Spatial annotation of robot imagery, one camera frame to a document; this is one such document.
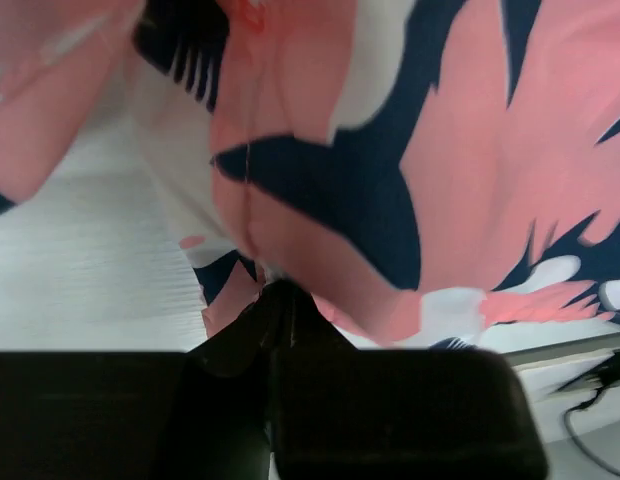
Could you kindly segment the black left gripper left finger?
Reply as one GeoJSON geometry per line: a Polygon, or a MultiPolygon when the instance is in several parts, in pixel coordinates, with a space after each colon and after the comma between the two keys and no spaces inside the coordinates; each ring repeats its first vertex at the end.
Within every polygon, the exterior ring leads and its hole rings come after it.
{"type": "Polygon", "coordinates": [[[266,479],[270,354],[290,304],[290,285],[268,285],[230,325],[186,356],[162,431],[157,479],[266,479]]]}

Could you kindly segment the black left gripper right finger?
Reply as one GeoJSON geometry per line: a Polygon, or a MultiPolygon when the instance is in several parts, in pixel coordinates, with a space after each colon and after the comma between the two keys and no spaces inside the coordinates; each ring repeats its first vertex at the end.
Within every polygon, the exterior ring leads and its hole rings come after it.
{"type": "Polygon", "coordinates": [[[270,367],[283,479],[544,479],[523,386],[477,349],[360,350],[293,289],[270,367]]]}

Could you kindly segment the pink shark print shorts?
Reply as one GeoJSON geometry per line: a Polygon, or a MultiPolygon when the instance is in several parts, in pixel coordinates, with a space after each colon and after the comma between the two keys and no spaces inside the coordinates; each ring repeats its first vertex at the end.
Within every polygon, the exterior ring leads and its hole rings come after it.
{"type": "Polygon", "coordinates": [[[119,66],[209,335],[620,327],[620,1],[0,1],[0,215],[119,66]]]}

